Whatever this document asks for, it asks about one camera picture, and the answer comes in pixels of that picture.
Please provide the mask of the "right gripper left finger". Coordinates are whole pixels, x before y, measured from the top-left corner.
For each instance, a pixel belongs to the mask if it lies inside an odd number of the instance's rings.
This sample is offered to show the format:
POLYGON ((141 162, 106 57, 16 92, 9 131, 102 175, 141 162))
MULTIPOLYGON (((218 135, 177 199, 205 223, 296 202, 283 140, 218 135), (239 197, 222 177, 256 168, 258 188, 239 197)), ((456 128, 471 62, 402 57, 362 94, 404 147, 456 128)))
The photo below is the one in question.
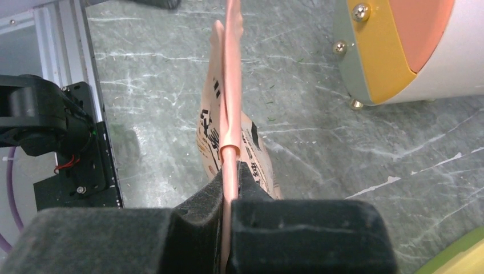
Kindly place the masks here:
POLYGON ((218 273, 221 175, 175 208, 50 208, 2 273, 218 273))

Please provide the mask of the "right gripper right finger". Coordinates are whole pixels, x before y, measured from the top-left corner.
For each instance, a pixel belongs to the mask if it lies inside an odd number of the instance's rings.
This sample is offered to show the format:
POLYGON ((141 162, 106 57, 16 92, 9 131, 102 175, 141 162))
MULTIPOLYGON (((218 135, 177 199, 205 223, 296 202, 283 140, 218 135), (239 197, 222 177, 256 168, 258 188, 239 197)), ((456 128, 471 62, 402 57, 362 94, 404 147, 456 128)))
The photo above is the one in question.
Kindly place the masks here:
POLYGON ((228 273, 397 273, 382 216, 360 200, 271 198, 237 165, 228 273))

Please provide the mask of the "pink cat litter bag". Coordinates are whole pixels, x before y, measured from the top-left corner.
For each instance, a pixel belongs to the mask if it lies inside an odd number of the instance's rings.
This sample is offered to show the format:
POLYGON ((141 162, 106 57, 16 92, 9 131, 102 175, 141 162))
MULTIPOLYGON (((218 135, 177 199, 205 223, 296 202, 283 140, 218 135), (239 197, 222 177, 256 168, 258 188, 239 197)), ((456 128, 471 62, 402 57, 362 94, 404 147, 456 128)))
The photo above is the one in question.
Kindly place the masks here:
POLYGON ((273 178, 272 163, 257 126, 242 111, 240 40, 243 16, 240 1, 227 1, 225 22, 216 21, 210 37, 211 51, 204 88, 196 142, 206 174, 212 180, 222 175, 221 257, 218 270, 225 273, 230 249, 231 203, 239 198, 241 171, 248 164, 250 178, 274 199, 281 199, 273 178))

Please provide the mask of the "yellow green litter box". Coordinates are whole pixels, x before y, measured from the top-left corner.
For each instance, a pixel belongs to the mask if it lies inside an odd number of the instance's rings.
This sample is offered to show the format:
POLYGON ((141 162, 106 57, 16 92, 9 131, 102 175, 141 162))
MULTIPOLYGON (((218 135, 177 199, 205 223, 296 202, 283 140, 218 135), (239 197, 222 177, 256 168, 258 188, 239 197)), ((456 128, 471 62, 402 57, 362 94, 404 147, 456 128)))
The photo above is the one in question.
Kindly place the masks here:
POLYGON ((416 274, 483 274, 483 227, 478 227, 453 242, 416 274))

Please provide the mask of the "white orange cylindrical bin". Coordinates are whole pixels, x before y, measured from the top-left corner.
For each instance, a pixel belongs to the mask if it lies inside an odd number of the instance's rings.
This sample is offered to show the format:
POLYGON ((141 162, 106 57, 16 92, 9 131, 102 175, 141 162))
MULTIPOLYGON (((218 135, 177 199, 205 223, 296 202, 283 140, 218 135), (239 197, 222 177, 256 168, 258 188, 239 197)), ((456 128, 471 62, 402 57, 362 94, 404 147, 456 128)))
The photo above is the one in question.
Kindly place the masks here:
POLYGON ((355 109, 483 94, 482 1, 336 1, 333 31, 355 109))

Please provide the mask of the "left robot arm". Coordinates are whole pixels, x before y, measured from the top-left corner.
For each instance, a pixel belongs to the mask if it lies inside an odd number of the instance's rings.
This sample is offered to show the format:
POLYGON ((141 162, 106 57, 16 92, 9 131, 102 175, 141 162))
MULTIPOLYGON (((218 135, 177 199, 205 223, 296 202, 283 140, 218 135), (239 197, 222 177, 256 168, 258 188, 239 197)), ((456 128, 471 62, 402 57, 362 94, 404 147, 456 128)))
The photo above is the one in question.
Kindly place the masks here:
POLYGON ((94 140, 90 103, 85 82, 60 87, 36 75, 1 75, 1 147, 79 156, 94 140))

